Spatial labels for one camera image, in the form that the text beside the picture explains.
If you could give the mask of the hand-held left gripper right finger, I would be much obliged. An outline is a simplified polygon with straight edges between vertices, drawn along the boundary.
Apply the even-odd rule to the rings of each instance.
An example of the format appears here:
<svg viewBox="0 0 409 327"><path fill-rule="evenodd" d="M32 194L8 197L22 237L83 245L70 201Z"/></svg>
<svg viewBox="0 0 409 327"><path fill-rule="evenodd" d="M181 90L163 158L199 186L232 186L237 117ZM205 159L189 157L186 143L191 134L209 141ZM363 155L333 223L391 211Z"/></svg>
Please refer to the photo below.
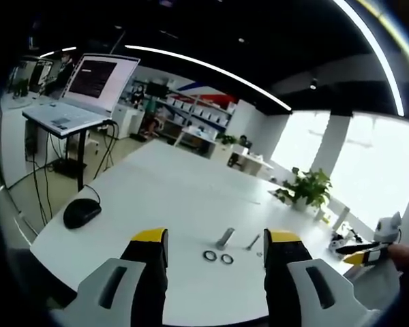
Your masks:
<svg viewBox="0 0 409 327"><path fill-rule="evenodd" d="M345 276L314 259L294 233L264 230L264 290L270 326L371 326L375 311Z"/></svg>

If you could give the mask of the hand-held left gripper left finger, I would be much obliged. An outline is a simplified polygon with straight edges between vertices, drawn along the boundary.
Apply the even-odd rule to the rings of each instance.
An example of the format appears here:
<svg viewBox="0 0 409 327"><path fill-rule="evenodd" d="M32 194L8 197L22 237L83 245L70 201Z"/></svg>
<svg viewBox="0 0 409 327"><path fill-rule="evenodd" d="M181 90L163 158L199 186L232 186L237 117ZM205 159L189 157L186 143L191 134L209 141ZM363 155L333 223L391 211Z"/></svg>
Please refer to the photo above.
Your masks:
<svg viewBox="0 0 409 327"><path fill-rule="evenodd" d="M78 286L59 312L61 326L162 326L168 288L168 230L135 235Z"/></svg>

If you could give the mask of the person's right hand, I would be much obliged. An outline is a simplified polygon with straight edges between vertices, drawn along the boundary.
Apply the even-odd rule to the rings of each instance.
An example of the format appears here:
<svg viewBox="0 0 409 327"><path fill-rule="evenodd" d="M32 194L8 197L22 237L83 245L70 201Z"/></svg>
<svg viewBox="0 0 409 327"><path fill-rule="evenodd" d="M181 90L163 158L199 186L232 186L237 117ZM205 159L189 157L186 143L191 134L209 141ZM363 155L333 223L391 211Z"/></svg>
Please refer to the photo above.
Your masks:
<svg viewBox="0 0 409 327"><path fill-rule="evenodd" d="M409 270L409 245L393 243L388 246L388 254L398 271Z"/></svg>

